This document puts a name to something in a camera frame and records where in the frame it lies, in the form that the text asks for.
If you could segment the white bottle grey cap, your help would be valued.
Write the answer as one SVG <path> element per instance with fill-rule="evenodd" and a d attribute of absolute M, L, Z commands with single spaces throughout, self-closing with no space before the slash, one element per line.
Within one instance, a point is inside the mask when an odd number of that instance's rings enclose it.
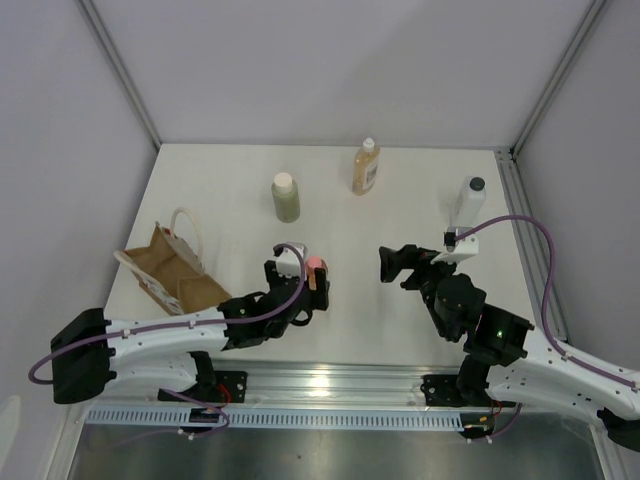
<path fill-rule="evenodd" d="M 486 200 L 486 182 L 471 176 L 463 180 L 450 213 L 451 227 L 471 228 Z"/>

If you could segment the left aluminium frame post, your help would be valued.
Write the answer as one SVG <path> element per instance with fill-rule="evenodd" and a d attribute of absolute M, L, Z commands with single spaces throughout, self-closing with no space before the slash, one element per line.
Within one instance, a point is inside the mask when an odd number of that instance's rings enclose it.
<path fill-rule="evenodd" d="M 162 146 L 160 134 L 95 2 L 92 0 L 75 0 L 74 4 L 79 10 L 143 133 L 155 151 L 158 152 Z"/>

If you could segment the amber liquid bottle white cap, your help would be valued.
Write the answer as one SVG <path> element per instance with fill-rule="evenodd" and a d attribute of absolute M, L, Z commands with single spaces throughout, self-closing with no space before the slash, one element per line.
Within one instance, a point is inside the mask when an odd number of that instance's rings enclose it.
<path fill-rule="evenodd" d="M 352 192 L 361 196 L 374 185 L 377 175 L 380 147 L 368 137 L 358 149 L 354 158 Z"/>

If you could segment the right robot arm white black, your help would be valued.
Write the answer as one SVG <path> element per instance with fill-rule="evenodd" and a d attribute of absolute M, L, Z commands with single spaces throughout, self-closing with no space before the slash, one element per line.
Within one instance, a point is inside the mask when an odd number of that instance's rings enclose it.
<path fill-rule="evenodd" d="M 380 279 L 403 270 L 403 289 L 417 291 L 438 335 L 466 354 L 455 380 L 464 405 L 514 402 L 555 410 L 604 429 L 626 449 L 639 449 L 639 375 L 554 342 L 529 320 L 489 304 L 458 264 L 477 255 L 470 237 L 438 252 L 382 247 Z"/>

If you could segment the pink cap amber bottle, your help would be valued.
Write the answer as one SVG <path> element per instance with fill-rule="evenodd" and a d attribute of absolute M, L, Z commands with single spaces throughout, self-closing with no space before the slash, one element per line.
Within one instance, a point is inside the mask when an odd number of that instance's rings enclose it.
<path fill-rule="evenodd" d="M 311 256 L 306 260 L 306 279 L 311 291 L 317 289 L 315 272 L 317 269 L 327 270 L 326 262 L 319 256 Z"/>

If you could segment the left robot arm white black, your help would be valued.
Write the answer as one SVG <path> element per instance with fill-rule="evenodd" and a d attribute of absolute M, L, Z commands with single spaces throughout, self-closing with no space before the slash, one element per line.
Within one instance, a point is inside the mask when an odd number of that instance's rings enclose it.
<path fill-rule="evenodd" d="M 144 325 L 108 320 L 100 308 L 79 314 L 50 342 L 52 389 L 57 404 L 102 394 L 177 401 L 242 402 L 213 358 L 281 338 L 290 326 L 308 325 L 329 307 L 328 268 L 312 257 L 305 268 L 280 259 L 264 265 L 269 290 L 231 298 L 216 307 Z"/>

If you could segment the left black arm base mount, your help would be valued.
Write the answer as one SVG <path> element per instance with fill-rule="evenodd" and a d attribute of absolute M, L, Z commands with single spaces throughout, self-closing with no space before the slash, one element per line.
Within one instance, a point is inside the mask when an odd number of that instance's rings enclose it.
<path fill-rule="evenodd" d="M 206 352 L 191 352 L 196 367 L 196 383 L 186 395 L 203 402 L 223 404 L 245 401 L 248 374 L 245 371 L 217 370 Z"/>

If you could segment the right side aluminium rail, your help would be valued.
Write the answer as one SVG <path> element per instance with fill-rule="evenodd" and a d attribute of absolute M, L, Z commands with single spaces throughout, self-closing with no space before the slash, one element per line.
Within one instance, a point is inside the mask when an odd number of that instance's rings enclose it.
<path fill-rule="evenodd" d="M 519 166 L 510 158 L 509 149 L 498 147 L 494 155 L 509 213 L 534 217 Z M 522 220 L 513 222 L 512 228 L 534 316 L 536 322 L 541 324 L 541 305 L 549 272 L 549 250 L 546 238 L 538 227 Z M 555 287 L 551 288 L 546 312 L 552 334 L 561 341 L 570 341 L 564 308 Z"/>

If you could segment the aluminium frame post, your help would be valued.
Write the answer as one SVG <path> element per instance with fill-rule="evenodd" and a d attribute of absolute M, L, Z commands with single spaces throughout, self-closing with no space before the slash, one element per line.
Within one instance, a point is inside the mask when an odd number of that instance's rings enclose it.
<path fill-rule="evenodd" d="M 143 133 L 155 151 L 158 152 L 162 146 L 160 134 L 95 2 L 92 0 L 75 0 L 74 4 L 79 10 Z"/>
<path fill-rule="evenodd" d="M 593 0 L 588 3 L 585 13 L 563 48 L 523 127 L 509 149 L 510 158 L 513 161 L 521 156 L 528 141 L 545 118 L 611 4 L 610 0 Z"/>

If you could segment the green liquid bottle white cap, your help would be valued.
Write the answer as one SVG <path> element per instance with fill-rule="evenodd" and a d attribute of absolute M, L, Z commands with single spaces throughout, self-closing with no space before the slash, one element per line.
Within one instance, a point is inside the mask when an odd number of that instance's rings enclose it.
<path fill-rule="evenodd" d="M 300 216 L 299 190 L 296 181 L 286 172 L 275 175 L 271 193 L 277 218 L 292 223 Z"/>

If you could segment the aluminium mounting rail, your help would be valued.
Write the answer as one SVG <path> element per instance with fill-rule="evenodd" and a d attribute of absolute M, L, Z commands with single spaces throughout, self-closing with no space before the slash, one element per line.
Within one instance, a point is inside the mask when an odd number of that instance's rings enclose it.
<path fill-rule="evenodd" d="M 456 367 L 215 360 L 218 378 L 242 375 L 245 407 L 286 409 L 406 409 L 424 407 L 427 374 Z"/>

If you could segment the right aluminium frame post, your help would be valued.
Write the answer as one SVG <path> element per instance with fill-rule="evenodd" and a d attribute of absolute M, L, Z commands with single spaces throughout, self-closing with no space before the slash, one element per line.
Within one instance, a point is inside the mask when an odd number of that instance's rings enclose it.
<path fill-rule="evenodd" d="M 545 118 L 611 4 L 610 0 L 593 0 L 588 3 L 585 13 L 563 48 L 523 127 L 509 149 L 510 158 L 513 161 L 521 156 L 528 141 Z"/>

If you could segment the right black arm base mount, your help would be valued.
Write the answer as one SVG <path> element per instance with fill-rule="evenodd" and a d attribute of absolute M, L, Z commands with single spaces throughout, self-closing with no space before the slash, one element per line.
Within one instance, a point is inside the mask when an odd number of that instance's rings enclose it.
<path fill-rule="evenodd" d="M 454 374 L 425 374 L 420 390 L 427 406 L 462 408 L 486 405 L 482 397 L 465 391 L 463 383 Z"/>

